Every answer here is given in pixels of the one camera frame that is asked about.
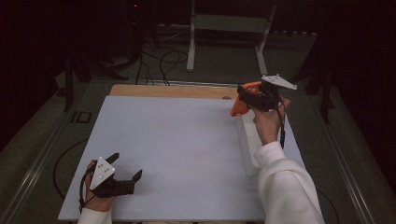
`white stand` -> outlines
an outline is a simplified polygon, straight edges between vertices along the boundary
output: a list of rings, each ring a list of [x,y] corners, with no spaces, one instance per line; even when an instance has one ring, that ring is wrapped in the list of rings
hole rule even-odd
[[[250,18],[250,17],[232,17],[220,15],[195,14],[195,0],[191,1],[191,26],[190,26],[190,48],[187,60],[187,71],[193,72],[195,61],[195,29],[251,32],[262,34],[262,42],[256,47],[257,62],[260,68],[260,74],[266,75],[262,51],[270,32],[272,20],[276,12],[276,5],[272,6],[268,18]]]

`floor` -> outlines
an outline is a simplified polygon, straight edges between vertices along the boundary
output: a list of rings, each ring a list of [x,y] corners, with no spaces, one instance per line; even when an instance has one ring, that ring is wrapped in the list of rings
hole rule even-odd
[[[185,27],[168,29],[171,28],[163,28],[160,33],[160,49],[155,49],[150,41],[144,46],[139,84],[163,85],[161,69],[166,73],[173,66],[164,61],[185,59],[182,53],[166,54],[173,49],[187,52]],[[185,62],[177,63],[166,75],[171,85],[188,82],[235,86],[260,79],[254,42],[239,38],[215,41],[211,39],[213,34],[206,32],[198,36],[194,72],[186,71]],[[271,34],[263,52],[269,75],[297,75],[315,38]],[[89,84],[75,80],[76,97],[69,112],[63,112],[64,97],[54,95],[26,123],[0,154],[1,223],[62,223],[57,220],[63,203],[61,195],[67,192],[103,100],[114,84],[134,84],[138,70],[136,63],[120,71],[120,75],[129,78],[125,81],[99,73],[94,73]],[[332,87],[335,109],[329,113],[331,123],[325,124],[318,113],[320,94],[306,95],[307,81],[296,83],[297,91],[281,92],[292,100],[290,125],[306,169],[318,187],[326,223],[396,223],[395,195],[337,89]],[[60,87],[64,85],[63,75],[59,75],[58,82]],[[72,121],[75,111],[92,113],[90,122]],[[55,189],[53,177],[61,193]]]

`white shirt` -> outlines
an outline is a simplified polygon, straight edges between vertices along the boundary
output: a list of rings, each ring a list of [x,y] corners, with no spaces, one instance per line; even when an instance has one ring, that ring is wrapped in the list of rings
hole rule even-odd
[[[254,158],[261,167],[259,194],[265,210],[265,224],[324,223],[318,195],[309,173],[285,157],[278,142],[260,148]],[[82,209],[78,224],[110,224],[111,210]]]

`table surface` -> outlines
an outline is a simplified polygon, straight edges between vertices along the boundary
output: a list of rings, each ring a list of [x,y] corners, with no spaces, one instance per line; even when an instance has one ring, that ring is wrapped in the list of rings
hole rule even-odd
[[[116,179],[131,178],[139,169],[143,175],[134,195],[114,203],[115,220],[263,221],[257,180],[245,172],[236,122],[229,116],[233,100],[220,100],[236,95],[236,88],[114,86],[59,219],[79,217],[77,192],[86,164],[119,152]]]

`cable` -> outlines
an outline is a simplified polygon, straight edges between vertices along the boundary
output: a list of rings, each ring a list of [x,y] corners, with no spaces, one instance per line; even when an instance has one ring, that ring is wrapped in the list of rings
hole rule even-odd
[[[135,80],[135,83],[134,83],[134,84],[137,84],[138,79],[139,79],[139,77],[140,77],[141,66],[144,65],[144,66],[145,66],[145,69],[146,69],[146,71],[147,71],[147,73],[146,73],[146,84],[148,84],[149,79],[150,79],[152,85],[154,85],[154,82],[153,82],[153,80],[152,80],[152,78],[151,78],[151,75],[150,75],[150,73],[149,73],[150,67],[149,67],[149,65],[148,65],[147,63],[144,63],[144,62],[143,62],[143,54],[146,54],[146,55],[148,55],[149,57],[154,58],[154,59],[157,59],[157,60],[160,61],[159,67],[160,67],[161,75],[163,76],[163,83],[165,84],[165,86],[170,86],[170,83],[169,83],[169,81],[168,81],[168,79],[167,79],[167,75],[169,74],[169,72],[170,72],[172,69],[174,69],[179,63],[184,63],[184,62],[186,62],[187,59],[188,59],[188,56],[187,56],[187,53],[186,53],[186,52],[180,51],[180,50],[175,49],[175,48],[171,48],[171,47],[162,47],[162,48],[155,48],[155,49],[171,49],[171,51],[166,52],[165,54],[163,54],[163,56],[162,56],[161,58],[159,58],[159,57],[157,57],[157,56],[154,56],[154,55],[149,54],[149,53],[147,53],[147,52],[145,52],[145,51],[142,50],[142,51],[141,51],[141,56],[140,56],[140,65],[139,65],[139,69],[138,69],[137,76],[136,76],[136,80]],[[177,53],[177,60],[176,60],[176,61],[172,62],[172,61],[167,61],[167,60],[164,59],[166,56],[168,56],[169,54],[172,54],[172,53]],[[185,55],[185,58],[182,59],[182,60],[181,60],[181,54]],[[168,70],[164,71],[164,70],[163,70],[163,63],[170,63],[170,64],[172,64],[172,66],[171,66]]]
[[[340,217],[338,216],[337,210],[335,209],[335,205],[332,203],[332,200],[330,200],[330,198],[325,193],[323,193],[323,191],[321,191],[320,189],[318,189],[318,188],[315,188],[315,189],[317,189],[317,192],[319,192],[321,195],[323,195],[327,199],[327,201],[330,203],[330,205],[332,206],[332,210],[334,210],[335,217],[337,218],[337,223],[339,224]]]
[[[186,52],[180,51],[180,50],[175,49],[175,48],[167,47],[167,48],[165,48],[165,49],[171,49],[171,51],[166,52],[161,58],[158,58],[158,57],[153,56],[153,55],[151,55],[151,54],[149,54],[149,53],[146,53],[146,52],[143,51],[143,50],[142,50],[142,51],[143,51],[144,54],[148,55],[149,57],[152,57],[152,58],[154,58],[154,59],[160,60],[160,71],[161,71],[161,75],[163,76],[163,83],[164,83],[165,85],[167,85],[167,86],[170,86],[170,83],[169,83],[169,81],[168,81],[168,79],[167,79],[168,73],[169,73],[173,68],[175,68],[179,63],[184,63],[184,62],[186,62],[187,59],[188,59],[188,56],[187,56],[187,53],[186,53]],[[167,60],[164,59],[167,55],[172,54],[172,53],[177,53],[177,60],[176,60],[175,62],[167,61]],[[184,58],[183,60],[180,60],[180,58],[181,58],[180,54],[185,55],[185,58]],[[170,64],[172,64],[172,66],[165,72],[165,71],[163,71],[163,63],[170,63]]]
[[[63,199],[65,199],[65,196],[64,196],[64,194],[62,193],[62,191],[59,189],[58,183],[56,182],[56,169],[57,169],[57,167],[58,167],[58,164],[59,164],[59,162],[61,161],[61,159],[63,158],[63,156],[64,156],[67,152],[69,152],[69,151],[72,150],[74,147],[78,146],[79,144],[81,144],[81,143],[83,143],[83,142],[87,142],[87,141],[88,141],[88,139],[84,139],[84,140],[82,140],[82,141],[80,141],[80,142],[75,143],[73,146],[67,148],[67,149],[61,154],[61,156],[58,158],[58,160],[55,162],[55,165],[54,165],[53,170],[52,170],[52,182],[53,182],[53,185],[54,185],[56,191],[58,192],[58,194],[59,194]]]
[[[272,100],[273,105],[274,105],[274,108],[275,108],[275,111],[276,111],[277,115],[279,116],[279,122],[280,122],[280,145],[281,145],[282,148],[283,148],[283,146],[285,146],[285,138],[286,138],[286,133],[285,133],[286,107],[285,107],[285,105],[283,104],[282,99],[280,99],[280,97],[279,97],[280,104],[283,105],[283,108],[284,108],[284,111],[283,111],[283,118],[282,118],[282,115],[280,114],[280,111],[279,111],[279,104],[275,101],[274,96],[271,94],[271,92],[268,91],[267,88],[264,88],[264,89],[265,89],[265,90],[267,91],[267,93],[270,95],[271,100]]]

